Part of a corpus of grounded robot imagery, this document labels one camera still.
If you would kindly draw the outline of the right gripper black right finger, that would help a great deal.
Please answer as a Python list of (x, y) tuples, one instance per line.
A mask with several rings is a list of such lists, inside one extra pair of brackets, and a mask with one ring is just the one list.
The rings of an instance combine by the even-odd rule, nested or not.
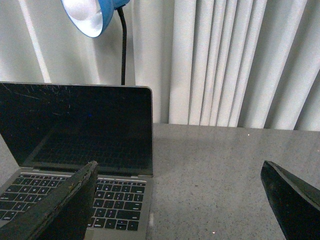
[(287, 240), (320, 238), (320, 190), (272, 161), (260, 178), (269, 205)]

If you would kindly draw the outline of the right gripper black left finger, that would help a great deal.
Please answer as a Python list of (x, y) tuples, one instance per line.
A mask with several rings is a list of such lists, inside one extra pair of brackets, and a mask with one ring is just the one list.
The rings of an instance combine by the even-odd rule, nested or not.
[(91, 161), (48, 196), (0, 228), (2, 240), (83, 240), (98, 178)]

